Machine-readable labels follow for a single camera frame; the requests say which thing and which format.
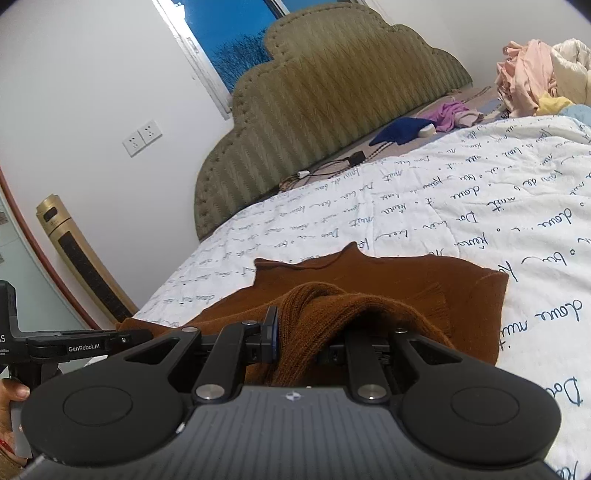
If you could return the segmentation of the brown knit sweater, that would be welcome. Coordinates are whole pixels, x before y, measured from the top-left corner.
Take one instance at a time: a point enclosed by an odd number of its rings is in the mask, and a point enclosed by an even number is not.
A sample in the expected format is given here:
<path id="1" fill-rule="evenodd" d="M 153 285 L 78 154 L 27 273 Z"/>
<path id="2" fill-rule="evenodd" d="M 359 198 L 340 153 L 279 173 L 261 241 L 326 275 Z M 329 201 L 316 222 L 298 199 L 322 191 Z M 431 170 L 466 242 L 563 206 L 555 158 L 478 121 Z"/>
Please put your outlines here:
<path id="1" fill-rule="evenodd" d="M 346 329 L 382 340 L 400 327 L 489 364 L 498 359 L 504 272 L 449 256 L 370 257 L 356 243 L 298 264 L 257 259 L 254 265 L 252 286 L 189 322 L 211 335 L 238 321 L 263 320 L 276 307 L 280 359 L 249 367 L 249 384 L 325 380 L 318 354 Z"/>

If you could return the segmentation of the pink crumpled clothes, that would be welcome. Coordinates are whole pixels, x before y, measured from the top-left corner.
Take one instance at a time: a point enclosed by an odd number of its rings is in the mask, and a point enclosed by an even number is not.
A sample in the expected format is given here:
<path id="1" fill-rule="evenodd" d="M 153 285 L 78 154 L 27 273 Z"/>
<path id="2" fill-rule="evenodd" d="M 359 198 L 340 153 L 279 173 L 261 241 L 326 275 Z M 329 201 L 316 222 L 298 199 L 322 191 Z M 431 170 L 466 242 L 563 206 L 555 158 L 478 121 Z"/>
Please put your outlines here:
<path id="1" fill-rule="evenodd" d="M 503 55 L 495 83 L 510 117 L 531 116 L 545 94 L 557 96 L 550 45 L 538 39 L 524 45 L 510 41 Z"/>

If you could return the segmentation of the gold tower fan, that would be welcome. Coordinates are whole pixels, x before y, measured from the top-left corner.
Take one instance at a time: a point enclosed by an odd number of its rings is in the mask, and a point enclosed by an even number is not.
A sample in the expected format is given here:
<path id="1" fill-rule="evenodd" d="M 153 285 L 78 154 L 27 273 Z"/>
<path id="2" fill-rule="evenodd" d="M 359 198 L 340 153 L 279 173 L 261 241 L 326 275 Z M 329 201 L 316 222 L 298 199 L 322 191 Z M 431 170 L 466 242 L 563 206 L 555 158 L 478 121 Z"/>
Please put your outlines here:
<path id="1" fill-rule="evenodd" d="M 112 323 L 138 309 L 100 261 L 58 195 L 46 197 L 36 216 L 56 251 L 89 297 Z"/>

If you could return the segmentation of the dark blue cloth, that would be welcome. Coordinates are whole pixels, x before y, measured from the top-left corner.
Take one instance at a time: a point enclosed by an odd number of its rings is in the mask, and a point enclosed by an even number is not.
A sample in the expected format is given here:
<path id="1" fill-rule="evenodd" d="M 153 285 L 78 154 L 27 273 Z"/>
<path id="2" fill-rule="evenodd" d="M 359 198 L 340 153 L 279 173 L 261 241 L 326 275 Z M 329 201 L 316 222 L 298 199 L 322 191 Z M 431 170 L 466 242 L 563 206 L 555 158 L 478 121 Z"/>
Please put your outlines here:
<path id="1" fill-rule="evenodd" d="M 401 117 L 383 128 L 370 140 L 369 145 L 397 143 L 403 145 L 419 137 L 419 132 L 426 127 L 434 127 L 435 122 L 424 118 Z"/>

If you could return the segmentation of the olive green padded headboard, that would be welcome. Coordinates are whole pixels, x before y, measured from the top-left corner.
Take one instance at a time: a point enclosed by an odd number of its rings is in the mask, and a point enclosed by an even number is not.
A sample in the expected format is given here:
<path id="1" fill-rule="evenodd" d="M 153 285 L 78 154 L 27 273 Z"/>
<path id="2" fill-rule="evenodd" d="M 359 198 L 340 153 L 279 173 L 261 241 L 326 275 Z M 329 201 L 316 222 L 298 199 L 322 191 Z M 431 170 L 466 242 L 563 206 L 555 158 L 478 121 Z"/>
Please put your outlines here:
<path id="1" fill-rule="evenodd" d="M 270 61 L 238 79 L 233 127 L 198 172 L 198 239 L 288 175 L 473 82 L 451 53 L 355 3 L 291 13 L 270 26 L 264 46 Z"/>

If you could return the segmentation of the white quilt with blue script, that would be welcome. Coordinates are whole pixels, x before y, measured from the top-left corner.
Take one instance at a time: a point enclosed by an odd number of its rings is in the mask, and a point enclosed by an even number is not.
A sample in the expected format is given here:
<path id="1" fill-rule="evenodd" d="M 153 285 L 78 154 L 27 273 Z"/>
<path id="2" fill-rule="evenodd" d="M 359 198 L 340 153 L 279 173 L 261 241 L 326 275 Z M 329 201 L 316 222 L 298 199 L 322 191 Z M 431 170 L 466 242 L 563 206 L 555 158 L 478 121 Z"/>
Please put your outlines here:
<path id="1" fill-rule="evenodd" d="M 454 256 L 509 277 L 500 364 L 562 413 L 548 461 L 590 472 L 590 129 L 497 121 L 365 164 L 233 216 L 139 310 L 180 326 L 252 284 L 254 260 L 297 263 L 351 242 L 373 257 Z"/>

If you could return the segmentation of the purple cloth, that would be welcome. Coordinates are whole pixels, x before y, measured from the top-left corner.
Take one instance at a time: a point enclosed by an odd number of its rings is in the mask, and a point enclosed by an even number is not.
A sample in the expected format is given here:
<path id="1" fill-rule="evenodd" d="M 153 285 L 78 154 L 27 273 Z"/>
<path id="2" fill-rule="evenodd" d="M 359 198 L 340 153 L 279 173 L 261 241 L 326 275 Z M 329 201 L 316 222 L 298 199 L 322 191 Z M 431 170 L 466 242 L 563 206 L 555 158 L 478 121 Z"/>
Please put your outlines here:
<path id="1" fill-rule="evenodd" d="M 437 132 L 448 133 L 454 129 L 469 128 L 480 123 L 484 119 L 484 114 L 467 107 L 461 101 L 452 101 L 443 103 L 436 109 L 421 114 L 420 117 L 432 121 Z"/>

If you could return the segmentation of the yellow garment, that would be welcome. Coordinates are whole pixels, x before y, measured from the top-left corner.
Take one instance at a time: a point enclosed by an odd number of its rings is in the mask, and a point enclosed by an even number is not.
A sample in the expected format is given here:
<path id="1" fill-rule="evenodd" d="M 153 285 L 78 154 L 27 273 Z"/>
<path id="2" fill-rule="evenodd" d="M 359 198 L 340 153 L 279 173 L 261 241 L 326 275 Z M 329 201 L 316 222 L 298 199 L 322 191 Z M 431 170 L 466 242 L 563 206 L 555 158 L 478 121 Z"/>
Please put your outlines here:
<path id="1" fill-rule="evenodd" d="M 573 102 L 564 97 L 553 97 L 549 92 L 544 92 L 539 98 L 535 116 L 558 115 L 563 109 L 573 105 Z"/>

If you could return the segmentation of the light blue garment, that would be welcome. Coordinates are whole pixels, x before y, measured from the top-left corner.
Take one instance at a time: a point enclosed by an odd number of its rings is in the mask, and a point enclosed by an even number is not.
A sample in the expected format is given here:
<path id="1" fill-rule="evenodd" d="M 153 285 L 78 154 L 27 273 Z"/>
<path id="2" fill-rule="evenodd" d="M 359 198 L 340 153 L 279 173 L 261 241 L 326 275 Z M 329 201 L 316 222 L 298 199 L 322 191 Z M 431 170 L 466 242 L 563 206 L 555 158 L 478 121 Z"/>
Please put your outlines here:
<path id="1" fill-rule="evenodd" d="M 567 116 L 578 120 L 579 122 L 591 126 L 591 107 L 585 104 L 573 104 L 563 108 L 559 112 L 560 116 Z"/>

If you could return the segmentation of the cream white garment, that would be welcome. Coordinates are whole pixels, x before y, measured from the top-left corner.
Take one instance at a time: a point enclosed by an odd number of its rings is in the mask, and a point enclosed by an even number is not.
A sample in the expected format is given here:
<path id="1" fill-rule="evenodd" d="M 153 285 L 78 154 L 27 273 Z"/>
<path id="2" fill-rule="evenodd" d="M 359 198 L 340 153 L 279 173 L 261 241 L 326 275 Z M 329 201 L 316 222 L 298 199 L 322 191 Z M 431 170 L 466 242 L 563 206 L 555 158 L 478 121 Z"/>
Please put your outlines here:
<path id="1" fill-rule="evenodd" d="M 590 47 L 572 38 L 554 45 L 551 58 L 557 82 L 557 92 L 575 104 L 590 105 L 591 53 Z"/>

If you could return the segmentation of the white double wall socket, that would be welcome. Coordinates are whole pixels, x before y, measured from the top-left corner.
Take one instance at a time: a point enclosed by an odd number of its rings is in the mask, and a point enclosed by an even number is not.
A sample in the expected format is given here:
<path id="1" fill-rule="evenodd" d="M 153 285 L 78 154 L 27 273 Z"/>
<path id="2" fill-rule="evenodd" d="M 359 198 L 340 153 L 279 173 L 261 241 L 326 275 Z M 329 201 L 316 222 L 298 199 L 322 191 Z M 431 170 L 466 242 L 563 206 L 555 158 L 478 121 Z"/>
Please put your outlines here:
<path id="1" fill-rule="evenodd" d="M 145 125 L 131 133 L 123 141 L 122 145 L 130 157 L 134 157 L 145 147 L 152 144 L 162 136 L 162 131 L 154 120 L 148 121 Z"/>

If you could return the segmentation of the window with white frame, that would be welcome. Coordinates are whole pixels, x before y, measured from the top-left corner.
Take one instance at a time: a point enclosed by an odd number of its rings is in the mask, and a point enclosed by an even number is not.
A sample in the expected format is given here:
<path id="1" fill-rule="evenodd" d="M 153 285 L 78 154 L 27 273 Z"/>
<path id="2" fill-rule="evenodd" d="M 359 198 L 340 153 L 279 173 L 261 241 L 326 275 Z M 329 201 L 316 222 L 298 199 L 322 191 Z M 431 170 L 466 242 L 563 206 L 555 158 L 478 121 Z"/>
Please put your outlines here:
<path id="1" fill-rule="evenodd" d="M 317 0 L 156 1 L 154 6 L 187 57 L 223 118 L 239 77 L 270 61 L 266 30 Z"/>

